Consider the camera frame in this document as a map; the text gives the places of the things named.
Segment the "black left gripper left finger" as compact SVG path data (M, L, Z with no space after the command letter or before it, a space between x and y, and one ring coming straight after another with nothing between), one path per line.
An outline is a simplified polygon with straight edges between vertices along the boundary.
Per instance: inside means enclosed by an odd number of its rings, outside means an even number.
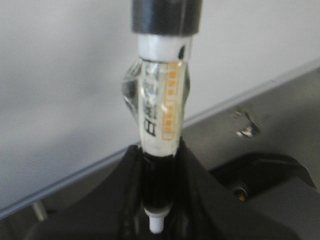
M142 198L142 151L130 145L113 172L78 202L36 224L27 240L132 240Z

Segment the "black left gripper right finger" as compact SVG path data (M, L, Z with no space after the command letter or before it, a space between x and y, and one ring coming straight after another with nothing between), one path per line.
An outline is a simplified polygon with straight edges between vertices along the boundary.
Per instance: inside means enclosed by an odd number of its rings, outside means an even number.
M250 153L207 170L180 143L173 240L317 240L320 193L290 156Z

